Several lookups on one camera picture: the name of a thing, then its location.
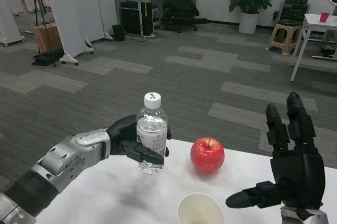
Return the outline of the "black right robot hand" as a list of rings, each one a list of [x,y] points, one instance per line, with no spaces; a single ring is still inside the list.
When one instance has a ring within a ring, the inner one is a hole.
[[[273,147],[270,164],[275,182],[260,182],[229,196],[225,202],[229,208],[267,208],[281,203],[292,208],[320,208],[325,171],[314,144],[313,122],[296,92],[289,94],[286,104],[288,125],[282,123],[273,103],[266,108],[266,136]]]

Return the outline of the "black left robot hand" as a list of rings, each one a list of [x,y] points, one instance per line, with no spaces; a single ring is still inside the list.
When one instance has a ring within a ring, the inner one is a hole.
[[[163,165],[164,157],[136,140],[136,125],[136,115],[129,115],[105,130],[111,140],[110,155],[126,155],[137,162]]]

